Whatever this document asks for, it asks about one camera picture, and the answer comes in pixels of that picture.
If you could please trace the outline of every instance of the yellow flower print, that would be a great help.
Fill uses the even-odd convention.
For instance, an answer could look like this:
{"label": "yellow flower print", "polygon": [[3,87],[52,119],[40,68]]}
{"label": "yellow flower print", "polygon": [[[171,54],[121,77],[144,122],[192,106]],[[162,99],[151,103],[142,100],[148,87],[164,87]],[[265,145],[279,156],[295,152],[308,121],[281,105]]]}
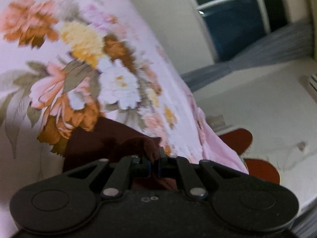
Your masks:
{"label": "yellow flower print", "polygon": [[146,89],[146,93],[150,101],[152,102],[152,105],[156,108],[159,107],[159,98],[157,97],[155,91],[151,88]]}
{"label": "yellow flower print", "polygon": [[72,55],[75,58],[97,69],[104,44],[102,38],[90,27],[76,21],[67,22],[61,28],[61,39],[72,46]]}
{"label": "yellow flower print", "polygon": [[176,116],[172,113],[172,111],[167,106],[164,106],[164,115],[170,128],[174,129],[174,125],[177,123],[177,119],[176,119]]}
{"label": "yellow flower print", "polygon": [[127,87],[128,84],[124,81],[124,77],[122,75],[116,77],[116,83],[119,87]]}
{"label": "yellow flower print", "polygon": [[169,145],[166,145],[166,146],[164,147],[164,151],[165,151],[165,154],[166,154],[166,155],[170,156],[170,155],[171,155],[171,152],[172,152],[172,149],[171,149],[171,147],[170,147]]}

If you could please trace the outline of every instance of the white floor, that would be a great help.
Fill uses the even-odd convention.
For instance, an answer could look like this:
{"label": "white floor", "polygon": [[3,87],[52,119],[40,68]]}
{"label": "white floor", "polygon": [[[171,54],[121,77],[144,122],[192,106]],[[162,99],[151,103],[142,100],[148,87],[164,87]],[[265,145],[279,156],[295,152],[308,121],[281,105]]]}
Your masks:
{"label": "white floor", "polygon": [[[248,157],[269,157],[305,207],[317,197],[317,92],[308,77],[317,72],[312,59],[288,63],[281,70],[224,93],[197,101],[207,116],[222,115],[226,125],[242,126],[254,136]],[[306,154],[296,144],[308,144]]]}

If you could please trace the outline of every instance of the black plastic mount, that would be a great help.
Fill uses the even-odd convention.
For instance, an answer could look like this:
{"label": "black plastic mount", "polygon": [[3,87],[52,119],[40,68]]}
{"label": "black plastic mount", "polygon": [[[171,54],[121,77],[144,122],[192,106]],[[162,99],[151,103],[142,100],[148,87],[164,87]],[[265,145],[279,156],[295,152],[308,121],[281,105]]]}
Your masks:
{"label": "black plastic mount", "polygon": [[[135,177],[175,178],[178,190],[129,190]],[[20,232],[31,237],[295,237],[299,209],[286,188],[209,160],[100,159],[26,186],[11,200]]]}

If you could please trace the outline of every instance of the white window frame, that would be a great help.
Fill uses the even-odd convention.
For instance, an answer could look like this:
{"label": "white window frame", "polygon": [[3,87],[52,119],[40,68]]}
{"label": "white window frame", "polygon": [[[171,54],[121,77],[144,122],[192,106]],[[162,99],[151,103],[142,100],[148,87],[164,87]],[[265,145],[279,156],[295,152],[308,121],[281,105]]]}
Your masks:
{"label": "white window frame", "polygon": [[[219,56],[218,56],[218,53],[217,53],[217,51],[215,49],[213,41],[211,39],[208,27],[207,27],[206,23],[203,20],[204,15],[201,14],[200,11],[202,11],[204,9],[208,9],[208,8],[213,7],[215,5],[222,4],[222,3],[225,3],[225,2],[228,2],[228,1],[233,1],[233,0],[213,0],[213,1],[210,1],[210,2],[207,2],[207,3],[204,3],[202,5],[199,5],[197,3],[197,0],[190,0],[190,1],[192,3],[193,8],[194,8],[195,16],[196,16],[196,18],[197,18],[197,20],[199,22],[199,25],[200,25],[200,27],[201,27],[201,29],[203,31],[203,34],[205,36],[206,42],[207,42],[207,44],[208,44],[208,46],[210,48],[210,52],[211,52],[211,54],[214,57],[214,61],[217,62],[217,61],[219,61]],[[259,5],[259,9],[260,9],[260,13],[261,13],[261,17],[262,17],[265,33],[269,34],[269,33],[271,33],[271,26],[270,26],[270,22],[269,22],[267,10],[266,10],[265,2],[264,2],[264,0],[257,0],[257,3]]]}

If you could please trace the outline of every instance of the blue curtain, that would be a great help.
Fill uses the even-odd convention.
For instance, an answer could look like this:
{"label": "blue curtain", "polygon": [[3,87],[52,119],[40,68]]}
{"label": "blue curtain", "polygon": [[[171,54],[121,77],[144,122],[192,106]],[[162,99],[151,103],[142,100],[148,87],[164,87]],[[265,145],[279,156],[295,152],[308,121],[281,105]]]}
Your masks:
{"label": "blue curtain", "polygon": [[195,92],[234,71],[312,56],[313,50],[312,24],[291,23],[256,41],[227,62],[206,66],[182,74],[181,77]]}

